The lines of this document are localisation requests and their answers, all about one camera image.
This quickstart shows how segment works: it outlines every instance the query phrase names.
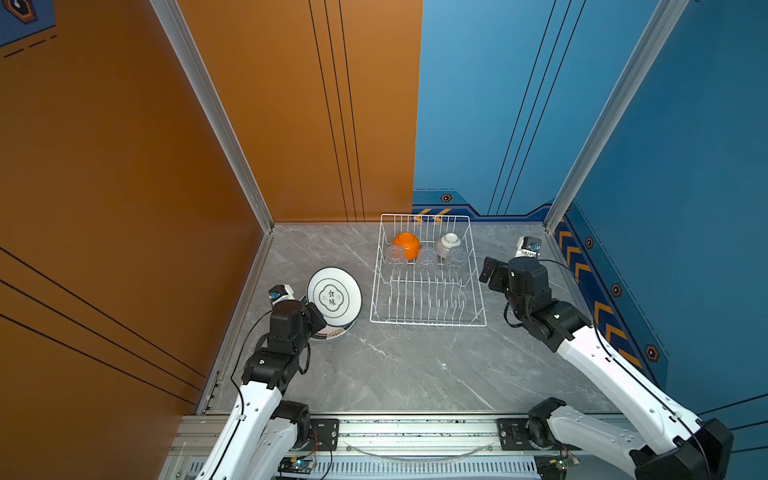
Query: white wire rack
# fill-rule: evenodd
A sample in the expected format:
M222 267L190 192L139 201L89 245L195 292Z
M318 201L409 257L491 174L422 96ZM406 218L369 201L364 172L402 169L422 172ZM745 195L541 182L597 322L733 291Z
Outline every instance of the white wire rack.
M415 235L422 248L434 247L436 240L453 232L467 250L467 264L457 273L439 259L436 271L430 275L417 268L411 260L399 271L387 271L386 249L403 232ZM486 325L469 217L382 215L373 274L371 321L400 325Z

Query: wire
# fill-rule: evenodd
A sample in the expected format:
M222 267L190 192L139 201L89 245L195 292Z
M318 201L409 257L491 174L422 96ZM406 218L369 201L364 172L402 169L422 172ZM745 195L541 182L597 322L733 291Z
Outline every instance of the wire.
M306 365L304 366L304 370L302 370L301 367L299 367L299 373L301 373L302 375L304 375L307 372L307 370L310 369L311 355L312 355L312 346L310 345L309 342L307 342L306 343Z
M328 472L331 471L331 467L333 467L333 448L331 445L328 445L328 453L331 454L331 462L328 464L328 469L326 470L325 475L320 480L326 480L326 477L328 476Z
M264 318L269 312L272 310L270 309L267 312L264 312L262 316L259 317L259 319L254 323L250 330L248 330L248 333L245 335L245 338L243 339L243 345L240 346L240 353L237 354L237 361L235 362L235 368L232 370L232 375L230 375L230 381L232 382L232 385L235 386L235 389L237 389L237 394L240 395L240 414L245 415L245 400L243 399L243 393L240 391L240 387L237 386L235 383L235 371L237 370L237 366L240 364L240 357L243 356L243 350L245 349L245 344L248 340L248 337L253 332L253 329L256 328L256 325L259 324L262 318ZM214 472L210 474L211 480L213 480L214 475L216 475L216 471L219 469L219 466L221 465L221 461L224 460L224 456L227 454L227 450L230 447L230 443L232 443L232 439L235 438L235 434L237 433L237 427L240 426L240 421L238 420L237 423L235 423L235 428L232 431L232 435L230 435L230 439L227 441L227 446L224 447L224 451L221 452L221 457L219 457L219 462L216 464L216 468L214 468Z
M243 400L243 393L240 391L240 387L235 383L235 372L237 371L237 366L240 364L240 357L243 356L243 350L245 349L245 344L248 341L248 337L250 336L251 333L253 333L253 329L256 328L256 325L259 324L261 319L264 318L270 312L272 312L272 309L269 309L268 311L264 312L256 321L256 323L254 323L250 327L250 330L248 330L248 333L245 335L245 338L243 339L243 345L240 346L240 353L237 354L237 361L235 362L235 368L232 369L232 375L230 375L230 381L232 382L232 385L235 386L235 389L237 389L237 393L240 395L240 414L241 415L245 415L245 400Z
M673 409L671 409L666 403L664 403L655 393L653 393L653 391L651 391L651 389L649 389L647 386L645 386L645 384L642 383L636 376L632 375L632 372L630 372L629 369L627 369L627 367L621 365L620 362L616 362L616 360L611 355L611 353L608 352L608 349L605 348L605 345L603 344L603 340L601 338L600 332L598 332L597 325L594 326L594 335L598 338L598 342L600 343L600 346L603 347L603 350L607 354L608 361L615 362L616 365L620 366L621 369L624 370L630 377L632 377L632 379L635 382L637 382L641 387L643 387L646 390L646 392L650 393L650 395L653 396L656 399L656 401L661 404L661 406L663 406L669 413L674 415L675 419L677 419L677 421L680 422L680 424L683 426L683 428L685 428L688 431L688 433L690 433L690 437L692 439L694 439L696 441L696 443L699 445L699 451L701 452L701 455L704 457L704 463L707 466L707 480L709 480L710 479L710 475L711 475L710 474L710 462L707 459L707 454L704 451L704 447L701 446L701 442L699 442L699 439L694 435L693 431L688 428L688 425L686 425L685 422L683 422L682 418L677 416L677 413L675 413L675 411Z
M521 326L523 326L523 322L520 322L520 323L510 323L509 319L507 319L507 312L508 311L509 311L509 302L507 302L507 306L504 307L504 321L507 323L507 325L509 325L513 329L518 329Z
M741 452L752 452L754 450L765 450L768 449L768 445L763 445L761 447L752 447L751 449L741 449L741 450L733 450L731 453L741 453Z
M459 460L463 460L464 458L468 458L476 454L477 452L481 452L483 450L486 450L488 447L492 446L493 444L483 445L482 447L478 447L474 450L470 450L469 452L462 453L460 455L449 455L444 457L418 457L418 458L404 458L404 457L397 457L392 455L379 455L376 453L366 452L365 450L358 449L357 447L353 445L347 444L346 449L347 450L354 450L355 452L360 452L363 455L377 458L379 460L389 460L393 462L401 462L401 463L418 463L418 462L424 462L425 460L429 460L430 462L436 463L456 463Z
M545 258L540 258L540 259L538 259L538 261L540 261L540 262L552 262L552 263L556 263L557 265L560 265L560 266L564 266L564 267L565 267L565 269L566 269L566 270L567 270L567 271L568 271L568 272L569 272L571 275L573 275L573 276L574 276L574 278L576 279L576 283L580 283L580 282L581 282L581 281L578 279L578 277L576 276L576 274L575 274L575 273L573 273L573 272L571 272L571 268L570 268L568 265L566 265L565 263L561 263L561 262L558 262L557 260L547 260L547 259L545 259Z

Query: orange bowl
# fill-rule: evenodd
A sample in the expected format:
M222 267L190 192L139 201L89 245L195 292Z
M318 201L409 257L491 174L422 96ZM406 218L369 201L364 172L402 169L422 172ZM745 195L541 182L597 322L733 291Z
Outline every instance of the orange bowl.
M392 245L400 245L406 251L406 260L413 260L419 256L422 248L421 242L413 233L403 232L395 237Z

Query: black stripe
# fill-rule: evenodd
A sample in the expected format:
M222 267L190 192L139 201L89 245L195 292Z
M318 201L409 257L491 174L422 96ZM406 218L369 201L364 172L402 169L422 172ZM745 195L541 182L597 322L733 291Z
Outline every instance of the black stripe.
M765 450L765 449L768 449L768 445L763 445L762 447L752 447L751 449L733 450L731 453L752 452L753 450Z
M339 171L339 186L341 187L341 200L344 202L344 216L349 222L349 214L346 212L346 198L344 197L344 183L341 181L341 167L339 166L339 152L336 151L336 136L333 134L333 122L331 121L331 106L328 104L328 91L326 90L326 78L323 75L323 61L320 60L320 44L317 43L317 29L315 28L315 16L312 14L312 2L306 0L310 5L310 18L312 19L312 30L315 32L315 46L317 47L317 63L320 65L320 78L323 79L323 92L326 94L326 108L328 109L328 123L331 126L331 140L333 141L333 153L336 154L336 169Z
M525 93L523 94L523 100L520 102L520 110L518 110L518 117L515 120L515 127L512 128L512 135L509 136L509 144L507 145L507 153L504 154L504 161L502 161L502 167L498 170L498 178L496 179L496 187L493 189L493 195L491 195L491 203L488 205L488 215L491 214L491 208L493 207L493 199L496 198L496 191L498 190L498 183L502 181L502 173L504 172L504 166L507 163L507 156L509 155L509 148L512 146L512 139L515 138L515 131L518 129L518 122L520 121L520 114L523 112L523 105L525 105L525 98L528 96L528 89L531 87L531 80L533 80L533 72L536 70L536 64L538 63L538 56L541 54L541 47L544 46L544 39L547 36L547 30L549 29L549 22L552 20L552 12L554 12L554 6L558 3L558 0L552 2L552 10L549 11L549 18L547 19L547 26L544 27L544 34L541 36L541 43L538 44L538 51L536 52L536 59L533 62L531 68L531 76L528 77L528 84L525 85Z
M96 331L94 331L94 330L92 330L92 329L90 329L90 328L86 327L85 325L83 325L82 323L78 322L77 320L75 320L75 319L73 319L73 318L71 318L71 317L69 317L69 316L66 316L65 314L63 314L62 312L59 312L58 310L56 310L56 309L55 309L55 308L53 308L52 306L49 306L49 305L47 305L46 303L42 302L41 300L38 300L38 299L34 298L32 295L30 295L30 294L28 294L28 293L26 293L26 292L23 292L23 291L21 291L20 289L16 288L15 286L11 285L10 283L6 282L5 280L3 280L3 279L0 279L0 283L2 283L3 285L7 286L8 288L11 288L11 289L15 290L16 292L20 293L21 295L23 295L23 296L26 296L27 298L29 298L30 300L32 300L32 301L34 301L34 302L38 303L39 305L42 305L42 306L44 306L44 307L45 307L45 308L47 308L48 310L51 310L53 313L56 313L57 315L59 315L59 316L61 316L61 317L65 318L65 319L69 320L70 322L74 323L75 325L77 325L77 326L80 326L80 327L82 327L82 328L86 329L88 332L91 332L91 333L93 333L94 335L98 336L99 338L101 338L101 339L104 339L104 340L107 340L109 343L111 343L112 345L116 346L117 348L119 348L119 349L122 349L122 350L124 350L124 351L126 351L126 352L130 353L131 355L135 356L136 358L138 358L138 359L140 359L140 360L143 360L143 361L145 361L146 363L149 363L149 364L150 364L150 365L152 365L154 368L156 368L156 369L159 369L159 370L162 370L163 372L166 372L168 375L170 375L170 376L174 377L175 379L179 379L180 381L182 381L182 382L186 383L187 385L189 385L190 387L192 387L192 388L194 388L194 389L196 389L196 390L199 390L199 391L201 391L201 392L203 391L202 389L198 389L196 386L194 386L194 385L192 385L191 383L189 383L187 380L184 380L184 379L182 379L181 377L174 375L173 373L171 373L171 372L167 371L167 370L166 370L166 369L164 369L163 367L161 367L161 366L158 366L158 365L156 365L156 364L152 363L151 361L149 361L149 360L145 359L143 356L140 356L140 355L138 355L137 353L134 353L134 352L132 352L131 350L129 350L129 349L127 349L127 348L125 348L124 346L120 345L119 343L113 342L112 340L110 340L110 339L109 339L109 338L107 338L106 336L103 336L103 335L101 335L99 332L96 332Z
M17 54L17 53L19 53L20 51L24 51L24 49L23 49L23 48L20 48L20 49L18 49L17 51L12 51L11 53L9 53L9 54L7 54L7 55L3 55L2 57L3 57L3 58L8 58L8 57L10 57L11 55L16 55L16 54Z
M72 295L74 298L76 298L76 299L80 300L82 303L85 303L86 305L88 305L89 307L91 307L93 310L96 310L97 312L99 312L101 315L104 315L104 316L106 316L108 319L112 320L113 322L115 322L115 323L116 323L116 324L118 324L119 326L123 327L123 328L124 328L124 329L126 329L127 331L129 331L129 332L133 333L135 336L139 337L139 338L140 338L140 339L142 339L143 341L145 341L145 342L149 343L149 344L150 344L150 345L152 345L154 348L156 348L156 349L160 350L162 353L165 353L165 354L166 354L166 355L168 355L170 358L172 358L172 359L176 360L177 362L179 362L181 365L183 365L183 366L186 366L188 369L192 370L193 372L195 372L195 373L196 373L196 374L198 374L199 376L203 377L204 379L206 379L206 378L207 378L207 377L206 377L205 375L203 375L202 373L198 372L197 370L193 369L191 366L189 366L189 365L187 365L186 363L182 362L181 360L179 360L179 359L178 359L178 358L176 358L175 356L171 355L170 353L166 352L165 350L163 350L163 349L162 349L162 348L160 348L159 346L157 346L157 345L155 345L154 343L150 342L148 339L144 338L142 335L140 335L140 334L136 333L135 331L133 331L132 329L128 328L128 327L127 327L127 326L125 326L124 324L122 324L122 323L118 322L118 321L117 321L117 320L115 320L115 319L114 319L112 316L109 316L109 315L107 315L106 313L104 313L104 311L102 311L102 310L100 310L100 309L96 308L95 306L91 305L89 302L87 302L85 299L83 299L83 297L81 297L81 296L79 296L79 295L75 294L74 292L72 292L71 290L69 290L68 288L66 288L65 286L61 285L61 284L60 284L59 282L57 282L56 280L53 280L51 277L49 277L49 276L45 275L43 272L41 272L40 270L38 270L38 269L34 268L34 267L33 267L32 265L30 265L29 263L26 263L24 260L22 260L22 259L18 258L18 257L17 257L16 255L14 255L13 253L11 253L11 252L7 251L5 248L3 248L3 247L0 247L0 251L2 251L3 253L5 253L6 255L10 256L11 258L13 258L13 259L14 259L14 260L16 260L17 262L19 262L21 265L24 265L24 266L26 266L27 268L29 268L30 270L32 270L33 272L37 273L39 276L42 276L42 277L43 277L43 278L45 278L47 281L49 281L49 282L53 283L54 285L56 285L56 286L57 286L57 287L59 287L60 289L64 290L66 293L69 293L69 294L70 294L70 295Z
M4 318L4 319L8 320L8 321L9 321L9 322L11 322L11 323L15 323L16 325L20 326L21 328L25 328L25 329L29 330L30 332L33 332L33 333L37 333L39 336L42 336L42 337L44 337L44 338L47 338L47 339L51 340L52 342L56 342L56 343L58 343L58 344L59 344L59 345L61 345L61 346L65 346L65 347L67 347L68 349L70 349L70 350L72 350L72 351L74 351L74 352L77 352L77 353L79 353L79 354L81 354L81 355L83 355L83 356L87 356L89 359L91 359L91 360L95 360L96 362L99 362L101 365L106 365L106 366L108 366L108 367L109 367L109 368L111 368L111 369L117 370L117 371L118 371L118 372L120 372L120 373L124 373L125 375L127 375L127 376L130 376L132 379L136 379L136 380L138 380L139 382L145 383L145 384L149 385L150 387L152 387L152 388L155 388L155 389L158 389L158 390L160 390L161 392L165 392L165 393L167 393L167 394L168 394L168 395L170 395L170 396L174 396L174 397L176 397L176 398L177 398L177 399L179 399L179 400L184 400L186 403L189 403L189 404L190 404L190 405L192 405L192 406L197 406L197 404L196 404L196 403L194 403L194 402L190 402L189 400L187 400L187 399L185 399L185 398L182 398L182 397L180 397L180 396L176 395L175 393L172 393L172 392L168 392L166 389L164 389L164 388L162 388L162 387L159 387L159 386L157 386L157 385L155 385L155 384L153 384L153 383L149 383L147 380L144 380L144 379L140 379L140 378L139 378L139 377L137 377L136 375L132 375L132 374L130 374L130 373L128 373L128 372L126 372L126 371L125 371L125 370L123 370L123 369L119 369L118 367L116 367L116 366L114 366L114 365L110 365L109 363L106 363L104 360L99 360L99 359L97 359L96 357L94 357L94 356L92 356L92 355L88 355L86 352L83 352L82 350L78 350L78 349L74 348L73 346L69 346L69 345L67 345L66 343L62 342L61 340L56 340L56 339L55 339L55 338L53 338L52 336L48 336L48 335L45 335L43 332L37 331L37 330L33 329L33 328L32 328L32 327L30 327L30 326L26 326L24 323L21 323L21 322L17 322L16 320L12 319L12 318L11 318L11 317L9 317L9 316L6 316L6 315L3 315L2 313L0 313L0 317L2 317L2 318Z
M549 88L549 93L547 94L547 101L544 103L544 108L541 109L541 116L538 118L538 123L536 124L536 130L533 132L533 137L531 137L531 143L528 144L528 150L525 152L525 157L523 158L523 165L520 166L520 171L518 172L518 179L515 180L515 186L512 188L512 193L509 194L509 200L507 201L507 207L504 209L504 212L506 213L507 210L509 210L509 204L512 203L512 196L515 195L515 190L518 188L518 182L520 181L520 175L523 173L523 168L525 168L525 162L528 159L528 154L531 153L531 147L533 146L533 141L536 139L536 134L538 133L538 126L541 125L541 119L544 117L544 112L547 111L547 105L549 104L549 98L552 95L552 91L554 90L554 84L558 81L558 76L560 74L560 69L563 67L563 61L565 61L565 55L568 54L568 48L571 46L571 40L573 40L574 33L576 32L576 27L578 26L578 21L581 20L581 13L584 11L584 6L587 4L587 0L584 0L584 3L581 4L581 10L578 13L578 17L576 18L576 23L574 24L574 29L571 32L571 37L568 39L568 44L565 45L565 51L563 52L563 58L560 59L560 65L558 66L558 72L554 75L554 80L552 81L552 86Z
M716 412L717 410L727 409L728 407L732 407L732 406L736 406L736 405L741 405L742 403L752 402L753 400L762 399L763 397L767 397L767 396L768 396L768 393L764 393L762 395L754 396L751 399L740 400L738 402L733 402L733 403L729 403L728 405L723 405L721 407L717 407L716 409L711 409L711 410L707 410L706 412L697 413L697 415L699 415L699 416L706 415L707 413L712 413L712 412Z
M352 105L352 82L349 81L349 59L346 57L346 38L344 37L344 17L341 13L341 0L339 0L339 18L341 19L341 39L344 43L344 62L346 62L346 86L349 87L349 111L352 112L352 134L355 138L355 159L357 161L357 180L360 184L360 206L362 207L362 221L366 221L366 202L362 200L362 175L360 173L360 155L357 151L357 130L355 129L355 108Z
M558 30L558 36L554 38L554 45L552 45L552 52L549 54L549 60L547 60L547 67L544 69L544 74L541 76L541 83L538 85L538 91L536 92L536 98L533 100L533 107L531 107L531 114L528 116L528 122L525 123L525 129L523 130L523 135L520 137L520 144L518 145L518 151L515 154L515 161L512 162L512 168L509 170L509 176L507 177L507 183L504 184L504 191L502 191L502 198L498 201L498 208L496 209L496 214L498 215L498 212L502 209L502 201L504 201L504 195L507 193L507 187L509 186L509 181L512 179L512 174L515 172L515 164L518 163L518 155L520 154L520 149L523 146L523 141L525 140L525 134L528 133L528 126L531 124L531 119L533 118L533 112L536 110L536 103L538 102L538 96L541 93L541 88L544 87L544 80L547 79L547 72L549 71L549 64L552 62L552 57L554 56L554 51L558 47L558 40L560 40L560 34L563 32L563 26L565 25L565 19L568 18L568 12L571 10L571 3L573 0L568 0L568 7L565 9L565 15L563 15L563 22L560 24L560 29Z
M341 94L339 93L339 76L336 74L336 56L333 54L333 40L331 39L331 21L328 19L328 3L323 0L326 8L326 24L328 25L328 42L331 45L331 61L333 62L333 78L336 80L336 98L339 100L339 118L341 118L341 135L344 138L344 152L346 154L346 173L349 175L349 191L352 193L352 210L357 221L357 205L355 205L355 189L352 188L352 167L349 165L349 148L346 146L346 129L344 128L344 112L341 110Z
M730 429L730 431L732 432L733 430L748 429L749 427L755 427L758 425L762 425L764 423L768 423L768 420L763 420L762 422L748 423L746 425L742 425L741 427L733 427L732 429Z

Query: blue wall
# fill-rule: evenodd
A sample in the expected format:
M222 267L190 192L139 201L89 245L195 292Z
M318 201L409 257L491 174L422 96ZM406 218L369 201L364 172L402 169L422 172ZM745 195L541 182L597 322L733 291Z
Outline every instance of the blue wall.
M576 197L696 412L768 392L767 45L768 2L691 2ZM762 421L768 399L711 416ZM768 444L768 425L735 433Z
M55 25L53 0L35 0L32 4L38 19L30 23L22 22L0 5L0 47Z
M425 0L414 188L483 215L551 201L656 4Z

